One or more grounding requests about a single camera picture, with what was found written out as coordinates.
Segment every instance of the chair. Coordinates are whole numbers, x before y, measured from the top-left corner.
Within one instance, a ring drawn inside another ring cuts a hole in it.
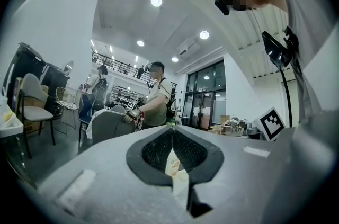
[[[122,105],[115,105],[111,111],[114,111],[114,112],[118,112],[118,113],[122,113],[122,114],[125,114],[126,113],[126,110],[125,108],[122,106]]]
[[[54,132],[53,132],[53,115],[47,110],[38,107],[38,106],[25,106],[25,97],[35,98],[39,101],[45,102],[48,98],[48,94],[46,94],[40,85],[39,79],[33,74],[26,74],[22,80],[22,87],[19,91],[18,102],[17,102],[17,110],[16,115],[19,114],[20,103],[21,103],[21,116],[22,116],[22,124],[25,126],[25,120],[36,122],[40,121],[39,126],[39,135],[41,133],[42,122],[50,121],[51,124],[51,134],[52,134],[52,142],[55,146],[54,140]],[[32,159],[32,155],[28,146],[27,134],[25,131],[25,127],[23,128],[23,136],[25,145],[27,148],[27,154],[30,159]]]
[[[74,130],[76,129],[74,110],[76,110],[77,107],[74,104],[75,97],[73,95],[71,95],[71,93],[69,93],[63,87],[57,87],[55,95],[57,97],[57,103],[63,109],[63,113],[66,110],[73,111],[74,126],[67,123],[67,116],[65,116],[65,122],[62,122],[61,119],[62,119],[63,113],[61,114],[60,122],[62,122],[66,125],[66,132],[62,132],[60,130],[58,130],[58,131],[67,134],[67,125],[71,126]]]
[[[134,123],[126,123],[123,114],[107,110],[92,121],[93,144],[135,132]]]
[[[80,145],[80,137],[81,137],[81,126],[84,124],[89,125],[91,121],[91,117],[88,116],[88,111],[92,108],[92,104],[90,99],[86,94],[82,94],[79,101],[79,112],[78,119],[80,121],[80,129],[79,129],[79,145]]]

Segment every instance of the window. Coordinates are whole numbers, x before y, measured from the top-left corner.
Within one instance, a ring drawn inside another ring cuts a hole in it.
[[[192,96],[186,96],[182,116],[189,118],[191,116],[191,109],[192,109]]]
[[[225,67],[224,62],[216,64],[216,87],[225,86]]]
[[[194,90],[194,82],[195,82],[195,73],[191,74],[188,79],[188,86],[187,86],[187,92],[191,92]]]
[[[226,115],[226,91],[215,93],[212,123],[219,124],[221,115]]]
[[[196,90],[213,87],[214,87],[213,67],[211,66],[206,69],[198,71]]]

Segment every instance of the glove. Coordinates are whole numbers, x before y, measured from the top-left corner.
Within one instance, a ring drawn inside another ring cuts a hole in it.
[[[137,109],[127,111],[124,115],[125,122],[127,122],[127,123],[132,122],[133,120],[136,119],[136,117],[139,115],[139,113],[140,113],[140,111],[137,110]]]

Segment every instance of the person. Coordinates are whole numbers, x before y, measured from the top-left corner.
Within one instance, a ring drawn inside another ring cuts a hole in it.
[[[171,99],[172,84],[167,78],[164,79],[165,66],[157,61],[152,63],[149,73],[157,82],[150,91],[145,105],[130,111],[133,117],[137,117],[140,112],[145,113],[142,129],[148,129],[164,125],[166,122],[167,103]],[[125,115],[125,120],[131,122],[133,118]]]
[[[138,69],[138,73],[137,73],[137,78],[140,79],[142,74],[144,73],[144,66],[142,65],[141,68]]]
[[[237,11],[255,10],[269,4],[288,14],[288,27],[297,36],[299,47],[291,66],[298,86],[299,120],[321,112],[321,107],[303,70],[314,58],[335,24],[335,12],[327,0],[223,0]]]
[[[95,85],[104,78],[104,75],[108,74],[107,67],[105,65],[101,65],[97,69],[98,73],[93,74],[84,85],[84,89],[86,89],[86,93],[90,101],[93,99],[92,91]]]

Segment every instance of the backpack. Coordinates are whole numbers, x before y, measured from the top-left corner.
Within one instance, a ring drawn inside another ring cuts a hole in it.
[[[105,78],[99,80],[92,90],[92,95],[96,101],[104,101],[107,90],[107,81]]]
[[[159,88],[160,88],[162,81],[165,80],[165,79],[166,79],[166,77],[161,79],[161,81],[159,82]],[[175,108],[176,108],[175,89],[172,87],[171,98],[169,98],[169,101],[166,104],[166,111],[167,111],[166,117],[167,118],[173,118],[175,116]]]

